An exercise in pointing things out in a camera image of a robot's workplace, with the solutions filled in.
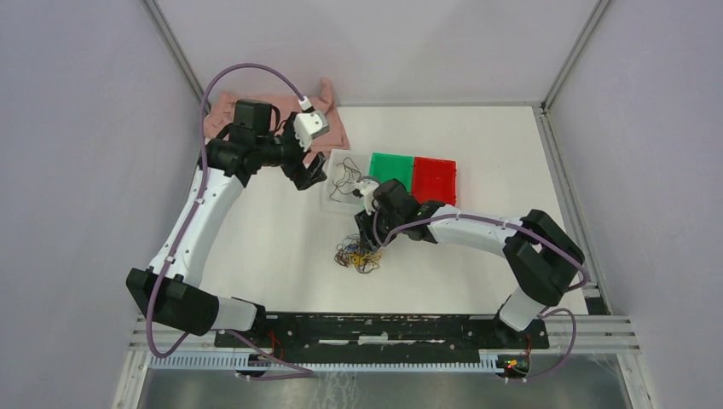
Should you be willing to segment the pink cloth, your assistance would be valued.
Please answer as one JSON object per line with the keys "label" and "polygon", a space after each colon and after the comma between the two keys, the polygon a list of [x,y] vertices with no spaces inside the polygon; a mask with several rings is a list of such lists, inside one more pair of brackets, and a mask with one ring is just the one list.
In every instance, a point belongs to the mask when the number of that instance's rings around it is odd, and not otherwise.
{"label": "pink cloth", "polygon": [[[234,104],[239,99],[271,103],[279,108],[282,119],[286,119],[291,112],[301,111],[298,98],[292,94],[237,95],[222,91],[217,100],[211,104],[211,112],[204,118],[203,129],[206,139],[216,137],[225,125],[232,122]],[[324,113],[330,129],[325,135],[313,140],[311,152],[304,158],[305,164],[309,164],[318,152],[329,156],[333,149],[350,149],[350,141],[338,112],[332,80],[322,77],[317,87],[317,93],[312,95],[309,100],[315,109]]]}

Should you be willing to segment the green plastic bin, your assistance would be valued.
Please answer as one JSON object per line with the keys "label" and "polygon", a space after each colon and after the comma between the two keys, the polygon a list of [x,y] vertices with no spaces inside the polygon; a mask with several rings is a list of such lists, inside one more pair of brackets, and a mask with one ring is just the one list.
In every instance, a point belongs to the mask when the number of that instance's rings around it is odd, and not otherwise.
{"label": "green plastic bin", "polygon": [[412,190],[414,157],[390,153],[373,153],[369,175],[380,182],[397,179],[408,193]]}

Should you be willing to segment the clear plastic bin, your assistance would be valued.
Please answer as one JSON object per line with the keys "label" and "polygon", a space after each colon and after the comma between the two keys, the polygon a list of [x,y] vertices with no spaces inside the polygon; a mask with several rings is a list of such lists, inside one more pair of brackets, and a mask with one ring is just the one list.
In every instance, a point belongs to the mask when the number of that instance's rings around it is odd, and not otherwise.
{"label": "clear plastic bin", "polygon": [[362,200],[352,194],[354,182],[368,174],[371,155],[333,149],[326,164],[327,179],[321,188],[321,209],[354,215],[363,209]]}

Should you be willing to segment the red plastic bin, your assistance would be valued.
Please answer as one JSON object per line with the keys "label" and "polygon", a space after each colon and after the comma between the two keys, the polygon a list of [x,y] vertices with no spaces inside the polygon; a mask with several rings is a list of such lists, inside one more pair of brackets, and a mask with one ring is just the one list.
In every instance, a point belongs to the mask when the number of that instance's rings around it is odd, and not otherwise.
{"label": "red plastic bin", "polygon": [[420,202],[457,203],[457,164],[453,160],[415,157],[411,193]]}

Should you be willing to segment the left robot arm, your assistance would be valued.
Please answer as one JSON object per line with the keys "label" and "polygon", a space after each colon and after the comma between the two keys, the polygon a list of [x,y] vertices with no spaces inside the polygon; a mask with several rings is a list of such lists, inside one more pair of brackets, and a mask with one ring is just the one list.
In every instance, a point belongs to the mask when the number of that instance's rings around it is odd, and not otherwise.
{"label": "left robot arm", "polygon": [[147,268],[133,268],[127,276],[126,286],[145,318],[195,336],[232,329],[251,347],[266,340],[262,305],[213,295],[200,283],[226,215],[259,170],[281,169],[299,191],[326,180],[323,153],[310,164],[304,159],[330,125],[309,100],[300,105],[300,112],[280,121],[279,109],[268,102],[236,101],[231,123],[205,144],[169,238]]}

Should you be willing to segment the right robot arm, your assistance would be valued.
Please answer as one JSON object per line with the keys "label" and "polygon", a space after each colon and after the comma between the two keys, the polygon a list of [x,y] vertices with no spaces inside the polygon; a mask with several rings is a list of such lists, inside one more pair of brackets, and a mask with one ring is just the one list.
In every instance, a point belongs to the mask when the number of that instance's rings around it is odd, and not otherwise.
{"label": "right robot arm", "polygon": [[378,251],[399,236],[434,245],[460,245],[506,260],[517,287],[500,306],[494,340],[513,348],[544,311],[589,280],[585,257],[572,238],[544,211],[524,216],[466,213],[442,201],[420,203],[397,179],[362,176],[353,195],[363,209],[355,216],[360,247]]}

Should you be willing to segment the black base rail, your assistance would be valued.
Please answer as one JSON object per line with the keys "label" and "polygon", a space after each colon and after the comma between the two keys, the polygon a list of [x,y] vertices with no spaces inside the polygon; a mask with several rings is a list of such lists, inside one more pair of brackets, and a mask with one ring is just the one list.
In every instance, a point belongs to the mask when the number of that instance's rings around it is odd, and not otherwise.
{"label": "black base rail", "polygon": [[549,349],[535,319],[514,331],[493,315],[269,312],[243,337],[295,364],[474,363],[482,350]]}

